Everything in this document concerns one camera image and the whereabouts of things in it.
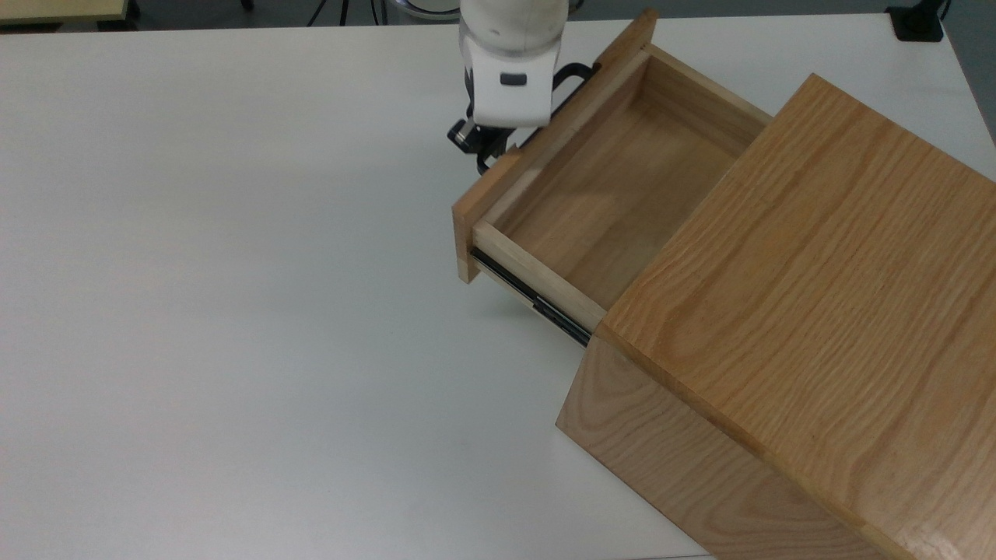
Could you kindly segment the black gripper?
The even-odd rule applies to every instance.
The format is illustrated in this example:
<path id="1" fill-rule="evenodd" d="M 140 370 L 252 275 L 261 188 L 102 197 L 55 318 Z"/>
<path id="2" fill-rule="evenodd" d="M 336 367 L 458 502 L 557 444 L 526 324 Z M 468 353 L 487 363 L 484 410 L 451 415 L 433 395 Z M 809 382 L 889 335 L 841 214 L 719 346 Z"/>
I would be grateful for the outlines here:
<path id="1" fill-rule="evenodd" d="M 475 121 L 475 86 L 473 71 L 464 70 L 464 86 L 468 95 L 468 107 L 465 118 L 456 121 L 446 137 L 460 150 L 475 156 L 476 169 L 479 174 L 490 170 L 488 160 L 498 160 L 507 150 L 508 138 L 513 128 L 494 127 L 494 125 L 477 124 Z"/>

